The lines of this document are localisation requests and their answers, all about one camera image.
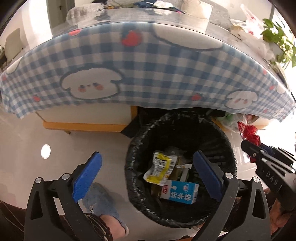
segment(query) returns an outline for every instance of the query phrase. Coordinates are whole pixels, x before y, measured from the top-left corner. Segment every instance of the person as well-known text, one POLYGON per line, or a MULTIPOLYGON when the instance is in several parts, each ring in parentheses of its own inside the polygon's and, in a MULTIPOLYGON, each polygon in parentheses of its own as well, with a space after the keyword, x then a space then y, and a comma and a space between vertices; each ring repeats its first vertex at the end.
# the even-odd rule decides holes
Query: person
MULTIPOLYGON (((83 205, 89 213, 85 213, 101 240, 113 241, 129 234, 129 229, 119 218, 114 207, 113 199, 99 183, 92 183, 86 196, 82 199, 83 205)), ((9 241, 24 240, 24 224, 26 210, 0 201, 0 237, 9 241), (4 228, 7 221, 12 230, 4 228)), ((75 237, 65 215, 60 215, 62 225, 68 235, 75 237)))
MULTIPOLYGON (((271 235, 283 227, 291 214, 282 214, 280 202, 275 198, 275 195, 269 190, 265 190, 268 206, 270 209, 270 228, 271 235)), ((87 219, 91 222, 92 226, 105 241, 113 241, 115 239, 125 237, 129 234, 129 229, 125 223, 119 218, 119 214, 114 207, 114 203, 110 195, 106 192, 103 186, 99 183, 93 183, 86 196, 82 199, 85 208, 89 213, 85 213, 87 219)), ((237 198, 232 208, 229 219, 225 225, 224 230, 228 231, 228 227, 231 227, 234 216, 238 210, 240 198, 237 198)), ((0 219, 0 237, 9 237, 10 241, 24 240, 24 223, 25 223, 25 209, 14 207, 5 202, 0 201, 0 211, 2 211, 6 220, 14 227, 14 230, 19 235, 19 239, 12 239, 7 229, 1 228, 0 219)), ((75 236, 71 229, 65 215, 60 215, 63 227, 69 235, 75 236)))

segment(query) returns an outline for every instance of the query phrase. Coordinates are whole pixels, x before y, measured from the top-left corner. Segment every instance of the blue and white checkered tablecloth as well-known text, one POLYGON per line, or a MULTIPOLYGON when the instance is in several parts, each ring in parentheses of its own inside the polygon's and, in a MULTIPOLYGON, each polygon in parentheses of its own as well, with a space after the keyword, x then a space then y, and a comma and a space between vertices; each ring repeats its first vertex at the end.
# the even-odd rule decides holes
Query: blue and white checkered tablecloth
POLYGON ((19 118, 95 102, 206 107, 279 121, 295 109, 279 79, 243 52, 148 22, 106 22, 59 35, 15 61, 0 85, 6 111, 19 118))

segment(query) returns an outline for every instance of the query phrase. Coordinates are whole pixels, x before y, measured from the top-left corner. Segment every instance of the human hand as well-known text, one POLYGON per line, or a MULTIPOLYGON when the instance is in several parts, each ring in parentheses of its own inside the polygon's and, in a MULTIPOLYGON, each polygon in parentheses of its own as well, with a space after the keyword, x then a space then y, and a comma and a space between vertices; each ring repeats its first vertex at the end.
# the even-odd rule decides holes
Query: human hand
POLYGON ((292 213, 282 214, 281 203, 276 199, 270 212, 270 235, 272 235, 278 228, 282 228, 286 225, 292 213))

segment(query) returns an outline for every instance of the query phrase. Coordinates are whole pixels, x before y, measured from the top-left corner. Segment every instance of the red netting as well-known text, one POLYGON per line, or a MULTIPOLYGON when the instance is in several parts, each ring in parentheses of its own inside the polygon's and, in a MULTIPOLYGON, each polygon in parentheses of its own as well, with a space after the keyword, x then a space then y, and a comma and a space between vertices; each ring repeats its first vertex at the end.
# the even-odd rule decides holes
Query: red netting
MULTIPOLYGON (((255 144, 256 146, 259 146, 261 144, 260 136, 257 135, 257 128, 253 125, 246 125, 242 122, 237 123, 239 126, 239 132, 243 139, 255 144)), ((256 159, 248 156, 251 160, 251 163, 255 163, 256 159)))

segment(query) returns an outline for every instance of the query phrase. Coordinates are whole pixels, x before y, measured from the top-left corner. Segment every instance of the silver screw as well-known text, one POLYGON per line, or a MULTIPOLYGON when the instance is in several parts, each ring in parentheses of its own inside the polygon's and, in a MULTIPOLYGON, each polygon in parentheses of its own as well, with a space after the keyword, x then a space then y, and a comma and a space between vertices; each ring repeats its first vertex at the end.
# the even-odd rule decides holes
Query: silver screw
POLYGON ((228 179, 232 179, 232 178, 233 178, 233 175, 232 175, 230 172, 226 173, 225 176, 226 176, 228 179))
POLYGON ((65 173, 65 174, 62 176, 62 179, 63 179, 63 180, 67 180, 67 179, 69 179, 69 177, 70 177, 70 174, 69 174, 69 173, 65 173))
POLYGON ((256 182, 256 183, 259 183, 259 182, 260 182, 260 179, 259 179, 258 177, 254 177, 253 180, 254 180, 254 182, 256 182))
POLYGON ((42 179, 40 177, 36 178, 35 183, 40 183, 40 182, 42 182, 42 179))

